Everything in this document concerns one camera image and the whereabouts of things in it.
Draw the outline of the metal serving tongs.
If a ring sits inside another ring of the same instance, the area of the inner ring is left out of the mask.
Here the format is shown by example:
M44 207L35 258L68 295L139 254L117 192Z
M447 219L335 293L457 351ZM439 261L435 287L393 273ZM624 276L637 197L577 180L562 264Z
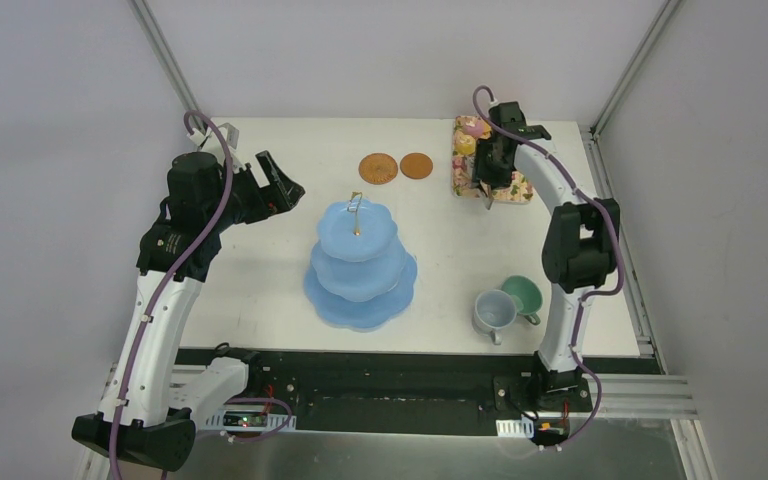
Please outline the metal serving tongs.
M473 181L472 187L479 192L479 197L482 199L485 209L490 210L494 203L492 188L480 180Z

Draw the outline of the yellow frosted donut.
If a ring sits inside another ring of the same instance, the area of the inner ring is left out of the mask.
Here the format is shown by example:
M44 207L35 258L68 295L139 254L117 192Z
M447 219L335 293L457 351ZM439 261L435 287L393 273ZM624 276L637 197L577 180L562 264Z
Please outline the yellow frosted donut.
M474 155L476 151L477 142L471 135L457 132L454 136L454 150L458 155L469 156Z

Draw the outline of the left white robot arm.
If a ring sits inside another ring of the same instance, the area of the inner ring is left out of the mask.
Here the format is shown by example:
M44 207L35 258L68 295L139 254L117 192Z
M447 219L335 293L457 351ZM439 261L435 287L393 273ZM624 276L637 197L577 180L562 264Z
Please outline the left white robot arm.
M251 368L259 359L253 351L216 348L206 369L180 388L173 367L221 234L292 210L304 189L266 151L256 156L267 178L260 185L236 155L231 124L189 136L195 150L173 160L167 196L140 241L134 311L110 384L71 430L76 442L108 458L114 476L123 462L179 470L216 410L232 398L253 404L265 390L265 378Z

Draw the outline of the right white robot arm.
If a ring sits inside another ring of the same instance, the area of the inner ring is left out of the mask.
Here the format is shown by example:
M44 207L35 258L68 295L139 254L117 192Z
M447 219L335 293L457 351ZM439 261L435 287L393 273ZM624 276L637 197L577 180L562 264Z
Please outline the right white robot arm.
M519 173L551 215L541 251L551 285L549 317L524 392L530 405L550 410L587 395L580 342L593 297L620 263L620 208L583 190L552 153L551 134L528 124L518 103L493 102L480 117L491 132L477 144L474 185L491 197Z

